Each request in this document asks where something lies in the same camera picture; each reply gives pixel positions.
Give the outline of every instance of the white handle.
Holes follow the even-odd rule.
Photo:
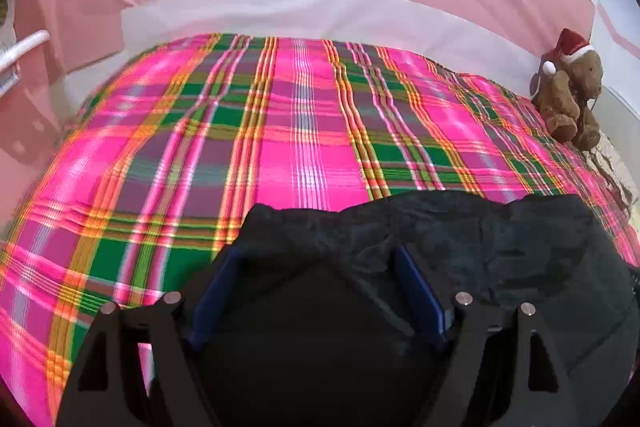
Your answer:
[[[27,38],[22,39],[17,44],[14,44],[0,55],[0,71],[4,71],[25,53],[30,52],[32,49],[38,47],[43,42],[47,42],[48,40],[49,32],[46,30],[40,30],[32,33]]]

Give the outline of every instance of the blue gripper pad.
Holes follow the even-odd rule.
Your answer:
[[[437,282],[434,274],[405,247],[394,256],[396,280],[409,301],[416,330],[428,342],[442,346],[454,320],[452,295],[446,284]]]
[[[240,256],[237,250],[229,248],[225,250],[225,254],[220,267],[193,310],[193,328],[188,341],[196,351],[201,350],[210,341],[231,288],[238,278]]]

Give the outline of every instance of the pink plaid blanket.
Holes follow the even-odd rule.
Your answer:
[[[200,35],[92,96],[18,210],[0,250],[0,375],[49,427],[101,304],[177,288],[254,203],[341,210],[414,189],[574,192],[638,263],[604,180],[529,100],[400,50]]]

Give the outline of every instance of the teddy bear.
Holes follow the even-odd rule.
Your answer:
[[[587,106],[602,90],[600,55],[580,34],[565,28],[549,58],[533,103],[554,139],[590,150],[600,140],[600,126]]]

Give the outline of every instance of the white pipe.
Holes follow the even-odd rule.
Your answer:
[[[0,84],[0,96],[4,95],[4,93],[6,93],[9,89],[14,87],[15,84],[18,83],[18,80],[20,80],[20,78],[14,72],[14,74],[12,74],[11,78],[9,78],[8,80],[2,82]]]
[[[5,51],[4,54],[0,55],[0,72],[11,66],[25,53],[30,52],[32,49],[38,47],[43,42],[47,42],[48,40],[49,32],[46,30],[39,30],[32,33],[27,38],[22,39],[17,44],[14,44]]]

